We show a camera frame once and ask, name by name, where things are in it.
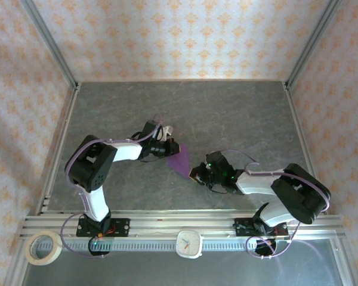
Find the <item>purple cloth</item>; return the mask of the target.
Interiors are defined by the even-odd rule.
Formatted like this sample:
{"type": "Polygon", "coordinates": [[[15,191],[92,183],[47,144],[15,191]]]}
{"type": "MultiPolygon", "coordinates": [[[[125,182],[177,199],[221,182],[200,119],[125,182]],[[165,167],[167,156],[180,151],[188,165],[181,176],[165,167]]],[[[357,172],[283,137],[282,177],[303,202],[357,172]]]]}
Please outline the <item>purple cloth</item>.
{"type": "Polygon", "coordinates": [[[180,145],[180,152],[166,160],[167,165],[182,177],[188,179],[191,171],[189,152],[186,144],[180,145]]]}

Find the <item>white square clock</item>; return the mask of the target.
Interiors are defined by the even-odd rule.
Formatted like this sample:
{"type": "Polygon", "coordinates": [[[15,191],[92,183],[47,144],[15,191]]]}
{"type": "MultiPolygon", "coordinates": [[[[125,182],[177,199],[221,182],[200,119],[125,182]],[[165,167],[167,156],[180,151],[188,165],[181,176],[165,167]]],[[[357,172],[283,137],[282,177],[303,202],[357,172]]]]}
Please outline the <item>white square clock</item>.
{"type": "Polygon", "coordinates": [[[202,255],[203,236],[192,230],[182,230],[177,235],[175,251],[185,259],[197,259],[202,255]]]}

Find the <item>black base electronics box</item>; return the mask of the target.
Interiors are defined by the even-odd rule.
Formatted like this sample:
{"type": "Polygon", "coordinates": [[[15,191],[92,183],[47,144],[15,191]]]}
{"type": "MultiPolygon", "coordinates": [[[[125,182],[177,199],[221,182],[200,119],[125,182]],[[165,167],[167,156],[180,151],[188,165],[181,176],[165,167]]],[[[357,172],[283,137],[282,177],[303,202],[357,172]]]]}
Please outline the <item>black base electronics box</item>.
{"type": "Polygon", "coordinates": [[[257,246],[255,248],[255,253],[259,256],[272,256],[276,252],[277,243],[274,238],[259,240],[257,239],[257,246]]]}
{"type": "Polygon", "coordinates": [[[96,249],[97,245],[98,245],[98,237],[92,237],[88,241],[88,251],[89,251],[90,255],[104,257],[110,253],[109,251],[97,250],[96,249]]]}

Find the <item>beige masking tape roll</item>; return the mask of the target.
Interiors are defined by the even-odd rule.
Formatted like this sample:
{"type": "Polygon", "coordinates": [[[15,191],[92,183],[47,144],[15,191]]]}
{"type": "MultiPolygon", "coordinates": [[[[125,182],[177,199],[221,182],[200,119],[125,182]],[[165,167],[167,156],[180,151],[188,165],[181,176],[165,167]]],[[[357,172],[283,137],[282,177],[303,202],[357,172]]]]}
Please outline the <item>beige masking tape roll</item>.
{"type": "Polygon", "coordinates": [[[30,264],[35,266],[46,266],[58,258],[62,252],[62,249],[63,244],[59,234],[44,230],[32,235],[29,238],[25,246],[24,255],[30,264]],[[36,253],[36,246],[39,242],[42,241],[43,238],[49,238],[51,240],[51,250],[45,257],[40,258],[36,253]]]}

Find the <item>aluminium mounting rail beam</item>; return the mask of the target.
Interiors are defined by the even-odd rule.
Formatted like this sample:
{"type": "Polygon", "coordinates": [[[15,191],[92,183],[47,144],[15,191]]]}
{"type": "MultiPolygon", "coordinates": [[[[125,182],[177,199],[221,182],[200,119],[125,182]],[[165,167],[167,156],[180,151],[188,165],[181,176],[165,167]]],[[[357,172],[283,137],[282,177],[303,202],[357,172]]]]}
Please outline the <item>aluminium mounting rail beam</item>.
{"type": "MultiPolygon", "coordinates": [[[[238,210],[124,210],[114,211],[115,218],[130,220],[130,237],[173,238],[182,229],[199,232],[207,240],[216,238],[226,240],[235,236],[234,220],[239,217],[253,217],[253,213],[238,210]]],[[[20,237],[29,238],[43,230],[59,233],[64,222],[64,236],[74,237],[78,225],[78,217],[69,219],[70,213],[46,212],[39,216],[25,218],[20,230],[20,237]]],[[[311,225],[301,224],[295,238],[313,240],[325,238],[342,238],[345,230],[342,220],[337,215],[322,214],[311,225]]]]}

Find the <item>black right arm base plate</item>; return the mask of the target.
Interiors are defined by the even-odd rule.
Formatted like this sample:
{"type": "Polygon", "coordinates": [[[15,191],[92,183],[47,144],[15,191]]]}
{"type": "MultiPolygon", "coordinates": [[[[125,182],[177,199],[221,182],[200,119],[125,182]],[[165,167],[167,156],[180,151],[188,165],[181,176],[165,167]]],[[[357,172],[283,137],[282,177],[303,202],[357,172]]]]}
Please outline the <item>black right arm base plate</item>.
{"type": "Polygon", "coordinates": [[[274,227],[256,228],[253,218],[238,217],[234,219],[232,227],[237,237],[287,237],[289,235],[287,224],[280,223],[274,227]]]}

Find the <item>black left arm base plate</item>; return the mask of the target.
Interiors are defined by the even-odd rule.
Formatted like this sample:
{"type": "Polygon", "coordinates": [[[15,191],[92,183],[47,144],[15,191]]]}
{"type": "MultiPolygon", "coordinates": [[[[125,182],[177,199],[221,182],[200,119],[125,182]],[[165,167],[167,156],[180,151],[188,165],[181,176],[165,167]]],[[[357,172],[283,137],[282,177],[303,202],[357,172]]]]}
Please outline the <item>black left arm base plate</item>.
{"type": "Polygon", "coordinates": [[[80,218],[76,230],[77,237],[127,237],[129,235],[130,219],[111,218],[110,225],[104,229],[90,224],[88,220],[80,218]]]}

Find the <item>aluminium side rail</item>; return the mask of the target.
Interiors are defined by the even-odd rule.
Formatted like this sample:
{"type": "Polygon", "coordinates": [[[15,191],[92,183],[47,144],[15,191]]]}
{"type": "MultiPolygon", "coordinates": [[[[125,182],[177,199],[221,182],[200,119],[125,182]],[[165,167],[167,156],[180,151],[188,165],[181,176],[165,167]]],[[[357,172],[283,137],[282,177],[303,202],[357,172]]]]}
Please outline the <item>aluminium side rail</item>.
{"type": "MultiPolygon", "coordinates": [[[[304,158],[305,158],[305,162],[306,162],[306,165],[307,165],[307,170],[308,170],[308,172],[309,172],[309,174],[311,176],[315,177],[316,175],[315,175],[315,172],[314,172],[314,169],[313,169],[313,165],[312,165],[312,162],[311,162],[311,158],[310,158],[310,154],[309,154],[309,151],[308,151],[308,148],[307,148],[305,137],[304,137],[303,131],[301,129],[301,123],[300,123],[300,120],[298,118],[297,111],[295,109],[295,104],[294,104],[292,96],[291,96],[290,88],[287,86],[286,82],[282,82],[282,86],[283,86],[283,89],[285,91],[286,98],[288,100],[288,104],[289,104],[289,107],[290,107],[290,110],[291,110],[291,113],[292,113],[294,124],[295,124],[296,130],[297,130],[297,134],[298,134],[298,137],[299,137],[299,140],[300,140],[301,148],[302,148],[303,155],[304,155],[304,158]]],[[[316,185],[314,187],[316,188],[316,191],[320,194],[320,196],[323,198],[323,201],[325,203],[325,208],[322,210],[322,213],[326,213],[328,208],[329,208],[329,206],[330,206],[329,198],[316,185]]]]}
{"type": "Polygon", "coordinates": [[[57,122],[57,127],[52,140],[50,153],[48,154],[49,165],[45,170],[45,174],[42,181],[42,188],[38,203],[35,209],[35,215],[39,216],[48,210],[48,204],[50,201],[51,193],[55,184],[55,179],[58,173],[60,165],[61,154],[67,134],[67,130],[70,123],[70,118],[73,113],[73,108],[77,95],[80,91],[82,83],[79,82],[74,88],[68,88],[67,97],[61,109],[60,117],[57,122]]]}

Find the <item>aluminium corner post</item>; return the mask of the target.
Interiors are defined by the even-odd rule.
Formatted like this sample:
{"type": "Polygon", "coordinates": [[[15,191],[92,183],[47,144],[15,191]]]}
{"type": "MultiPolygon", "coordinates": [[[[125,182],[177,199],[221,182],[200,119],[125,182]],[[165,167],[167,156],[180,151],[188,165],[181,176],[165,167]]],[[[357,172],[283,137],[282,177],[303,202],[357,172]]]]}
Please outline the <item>aluminium corner post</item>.
{"type": "Polygon", "coordinates": [[[337,9],[340,7],[342,0],[329,0],[326,8],[323,10],[315,28],[313,29],[308,41],[306,42],[301,55],[298,57],[294,68],[292,69],[288,79],[284,81],[286,91],[289,91],[297,81],[304,66],[307,64],[314,49],[322,38],[325,30],[328,28],[331,20],[333,19],[337,9]]]}
{"type": "Polygon", "coordinates": [[[41,13],[39,12],[34,0],[20,0],[20,3],[26,10],[30,19],[33,21],[33,24],[35,25],[38,33],[40,34],[43,42],[49,49],[64,78],[69,83],[69,86],[73,89],[77,89],[79,86],[79,82],[73,76],[73,73],[67,65],[66,60],[64,59],[63,54],[57,45],[57,42],[55,41],[51,31],[49,30],[46,22],[44,21],[41,13]]]}

